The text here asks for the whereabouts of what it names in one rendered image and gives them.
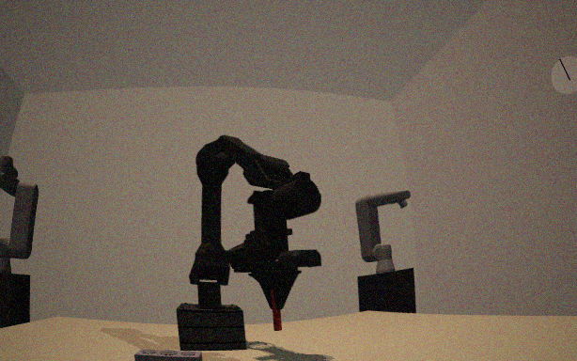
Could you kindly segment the red peg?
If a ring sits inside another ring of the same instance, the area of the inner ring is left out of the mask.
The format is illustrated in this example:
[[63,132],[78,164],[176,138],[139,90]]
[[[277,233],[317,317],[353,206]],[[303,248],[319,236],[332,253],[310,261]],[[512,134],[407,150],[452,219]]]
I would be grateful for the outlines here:
[[280,331],[282,330],[282,322],[281,322],[281,310],[276,309],[274,298],[273,298],[273,290],[271,290],[271,296],[273,299],[273,330]]

